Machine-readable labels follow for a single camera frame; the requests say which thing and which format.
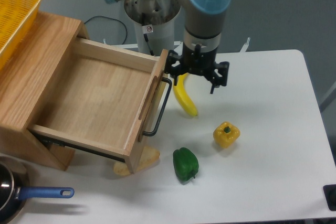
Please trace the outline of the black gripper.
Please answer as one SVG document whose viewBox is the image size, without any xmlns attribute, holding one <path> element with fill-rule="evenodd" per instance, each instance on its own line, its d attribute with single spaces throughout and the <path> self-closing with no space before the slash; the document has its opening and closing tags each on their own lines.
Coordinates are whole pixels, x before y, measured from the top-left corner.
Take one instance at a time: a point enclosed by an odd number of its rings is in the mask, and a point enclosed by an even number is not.
<svg viewBox="0 0 336 224">
<path fill-rule="evenodd" d="M 174 80 L 174 86 L 178 83 L 178 77 L 185 73 L 204 76 L 211 79 L 211 91 L 215 88 L 227 86 L 229 62 L 215 62 L 217 48 L 212 51 L 202 52 L 200 45 L 195 50 L 191 50 L 183 44 L 182 55 L 174 50 L 169 50 L 165 62 L 164 73 L 169 74 Z"/>
</svg>

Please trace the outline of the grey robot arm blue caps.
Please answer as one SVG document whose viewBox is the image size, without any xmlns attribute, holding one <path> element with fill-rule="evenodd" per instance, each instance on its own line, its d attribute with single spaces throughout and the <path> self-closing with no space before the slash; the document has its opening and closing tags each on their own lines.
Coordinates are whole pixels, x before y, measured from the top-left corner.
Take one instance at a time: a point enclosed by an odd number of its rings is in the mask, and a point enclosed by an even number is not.
<svg viewBox="0 0 336 224">
<path fill-rule="evenodd" d="M 229 63 L 216 62 L 226 10 L 231 0 L 105 0 L 124 2 L 126 14 L 137 24 L 153 27 L 171 22 L 185 11 L 181 53 L 170 50 L 164 71 L 172 78 L 190 73 L 205 77 L 218 88 L 227 85 Z"/>
</svg>

